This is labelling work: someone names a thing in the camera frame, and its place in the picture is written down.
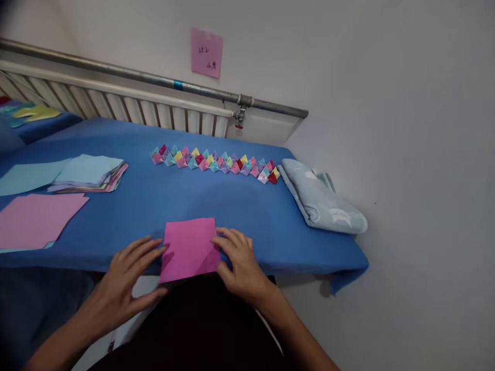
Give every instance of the person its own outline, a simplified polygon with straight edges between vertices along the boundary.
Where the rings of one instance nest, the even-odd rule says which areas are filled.
[[[211,241],[223,249],[233,269],[222,261],[218,275],[195,277],[170,293],[158,287],[132,296],[139,276],[168,248],[156,248],[162,239],[144,237],[115,254],[81,308],[42,344],[24,370],[70,370],[93,342],[157,302],[134,337],[94,364],[92,371],[338,370],[261,270],[253,240],[235,229],[217,228],[217,233],[221,236]],[[268,322],[280,348],[254,309]]]

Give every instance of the hand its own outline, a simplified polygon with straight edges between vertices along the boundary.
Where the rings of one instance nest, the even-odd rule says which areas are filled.
[[[157,288],[139,298],[132,295],[139,276],[169,247],[155,249],[162,242],[143,237],[113,256],[107,274],[73,317],[86,335],[99,339],[167,294],[167,289]]]
[[[278,292],[263,273],[253,251],[253,240],[236,229],[217,228],[223,237],[213,237],[211,241],[219,245],[232,262],[231,271],[224,261],[217,266],[217,272],[227,290],[260,309],[273,293]]]

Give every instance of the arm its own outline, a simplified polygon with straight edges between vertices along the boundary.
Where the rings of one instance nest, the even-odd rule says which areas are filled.
[[[53,333],[24,366],[25,371],[68,371],[86,349],[102,336],[167,294],[167,289],[133,298],[144,270],[168,248],[151,236],[132,242],[115,254],[110,269],[76,314]]]
[[[286,356],[303,370],[333,370],[333,363],[290,306],[282,291],[272,284],[259,267],[253,240],[235,229],[217,228],[223,237],[211,241],[222,247],[233,265],[231,271],[220,262],[217,272],[227,289],[256,308],[270,324],[283,345]]]

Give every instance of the blue tape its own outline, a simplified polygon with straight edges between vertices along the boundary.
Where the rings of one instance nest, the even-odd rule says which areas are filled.
[[[174,80],[174,89],[175,90],[183,90],[182,81]]]

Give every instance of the folded towel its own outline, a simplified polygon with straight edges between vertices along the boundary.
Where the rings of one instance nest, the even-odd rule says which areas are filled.
[[[278,170],[308,226],[351,234],[366,232],[366,218],[335,194],[329,174],[316,175],[306,165],[291,159],[282,160]]]

